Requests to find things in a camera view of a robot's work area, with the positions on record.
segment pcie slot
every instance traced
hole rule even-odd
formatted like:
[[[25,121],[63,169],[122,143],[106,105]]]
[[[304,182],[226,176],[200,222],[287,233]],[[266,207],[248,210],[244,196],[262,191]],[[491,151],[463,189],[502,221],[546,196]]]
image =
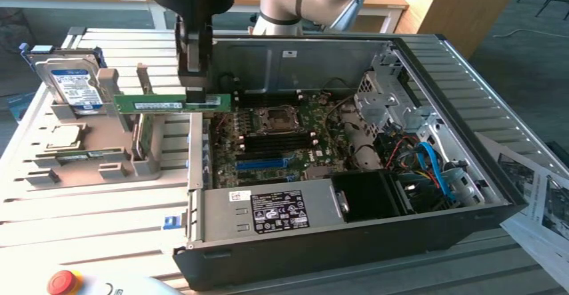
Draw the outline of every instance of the pcie slot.
[[[248,182],[238,182],[237,187],[276,184],[276,183],[287,183],[287,182],[289,182],[288,178],[270,178],[269,180],[252,180],[252,181],[248,181]]]
[[[278,152],[253,152],[234,155],[234,160],[264,160],[268,158],[281,158],[282,155]]]
[[[234,164],[236,170],[262,170],[266,168],[285,168],[288,166],[287,158],[274,158],[272,160],[252,160],[237,162]]]

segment paper document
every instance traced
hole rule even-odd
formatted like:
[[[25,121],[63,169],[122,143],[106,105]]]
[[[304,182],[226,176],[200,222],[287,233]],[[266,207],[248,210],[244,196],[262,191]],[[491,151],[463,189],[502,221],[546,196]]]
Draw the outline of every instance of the paper document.
[[[476,135],[527,202],[500,226],[569,290],[569,180]]]

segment blue pcie slot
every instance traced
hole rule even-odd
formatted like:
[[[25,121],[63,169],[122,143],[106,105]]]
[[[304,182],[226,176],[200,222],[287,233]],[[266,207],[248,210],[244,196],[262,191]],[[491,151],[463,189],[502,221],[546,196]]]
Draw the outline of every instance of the blue pcie slot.
[[[264,168],[285,168],[288,166],[287,158],[276,158],[272,160],[252,160],[237,162],[236,170],[257,170]]]

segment box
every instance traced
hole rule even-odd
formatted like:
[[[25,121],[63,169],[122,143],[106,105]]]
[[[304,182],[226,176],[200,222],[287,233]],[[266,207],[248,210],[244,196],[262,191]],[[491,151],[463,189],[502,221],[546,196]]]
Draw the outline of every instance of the box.
[[[13,97],[9,97],[6,99],[7,109],[9,109],[9,112],[11,112],[11,115],[14,116],[17,123],[19,123],[21,119],[23,118],[25,111],[27,110],[27,107],[29,107],[29,104],[31,103],[34,95],[35,95],[34,92],[23,93],[19,95],[14,95]]]

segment red button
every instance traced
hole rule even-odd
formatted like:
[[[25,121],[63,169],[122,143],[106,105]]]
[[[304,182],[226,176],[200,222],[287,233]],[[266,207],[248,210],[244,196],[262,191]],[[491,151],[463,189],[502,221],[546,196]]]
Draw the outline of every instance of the red button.
[[[51,276],[46,285],[46,292],[50,295],[65,295],[73,290],[77,284],[77,277],[67,270],[61,270]]]

